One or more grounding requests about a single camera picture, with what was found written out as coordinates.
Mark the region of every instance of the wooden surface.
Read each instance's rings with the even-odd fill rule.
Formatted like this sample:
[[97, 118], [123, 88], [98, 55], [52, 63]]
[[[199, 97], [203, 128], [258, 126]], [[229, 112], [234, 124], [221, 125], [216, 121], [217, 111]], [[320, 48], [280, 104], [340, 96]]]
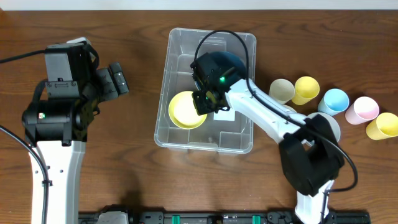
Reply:
[[[330, 88], [354, 101], [374, 98], [398, 114], [398, 12], [394, 11], [98, 11], [1, 12], [0, 58], [85, 36], [101, 66], [120, 62], [130, 93], [100, 105], [89, 128], [80, 179], [80, 211], [125, 203], [134, 208], [267, 210], [294, 208], [277, 144], [257, 126], [245, 155], [170, 151], [154, 142], [169, 32], [174, 27], [229, 29], [257, 37], [256, 84], [315, 77], [320, 95], [300, 113], [317, 109]], [[42, 55], [0, 65], [0, 124], [23, 136], [22, 112], [35, 85], [47, 77]], [[398, 222], [398, 138], [372, 141], [366, 124], [335, 116], [340, 145], [355, 161], [359, 184], [332, 194], [330, 207], [368, 210], [373, 223]], [[30, 223], [32, 173], [28, 153], [0, 134], [0, 223]], [[345, 165], [335, 187], [352, 181]]]

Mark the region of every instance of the yellow plate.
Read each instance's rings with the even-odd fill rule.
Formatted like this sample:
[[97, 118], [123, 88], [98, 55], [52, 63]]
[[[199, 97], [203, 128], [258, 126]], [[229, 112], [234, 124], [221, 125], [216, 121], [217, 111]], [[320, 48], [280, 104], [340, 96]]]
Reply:
[[193, 129], [205, 122], [207, 114], [198, 115], [193, 105], [192, 91], [183, 91], [172, 98], [169, 116], [175, 125], [183, 129]]

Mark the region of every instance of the green strip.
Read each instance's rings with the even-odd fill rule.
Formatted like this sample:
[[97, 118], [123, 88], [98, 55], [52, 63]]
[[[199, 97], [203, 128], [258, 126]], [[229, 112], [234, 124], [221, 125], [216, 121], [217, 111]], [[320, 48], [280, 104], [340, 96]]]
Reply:
[[179, 215], [172, 216], [172, 224], [180, 224], [180, 216]]
[[253, 224], [261, 224], [261, 217], [259, 215], [253, 215]]

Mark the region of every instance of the yellow cup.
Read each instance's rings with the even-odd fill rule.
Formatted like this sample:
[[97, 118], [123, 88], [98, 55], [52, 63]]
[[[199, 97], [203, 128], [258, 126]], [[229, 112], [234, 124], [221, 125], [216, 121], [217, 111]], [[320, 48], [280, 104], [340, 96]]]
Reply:
[[179, 128], [197, 128], [206, 120], [207, 114], [198, 115], [192, 93], [192, 91], [183, 91], [175, 95], [169, 104], [170, 119]]
[[301, 77], [294, 85], [295, 95], [292, 99], [296, 105], [304, 105], [319, 94], [319, 83], [312, 77]]
[[398, 136], [398, 117], [392, 113], [382, 113], [366, 127], [366, 134], [373, 140]]

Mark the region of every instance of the pink cup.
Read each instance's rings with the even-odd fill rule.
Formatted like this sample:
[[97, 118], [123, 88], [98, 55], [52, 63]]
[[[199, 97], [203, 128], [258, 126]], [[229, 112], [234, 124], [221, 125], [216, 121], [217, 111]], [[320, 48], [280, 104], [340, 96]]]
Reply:
[[361, 124], [371, 121], [379, 115], [379, 105], [374, 99], [362, 96], [348, 108], [346, 119], [350, 124]]

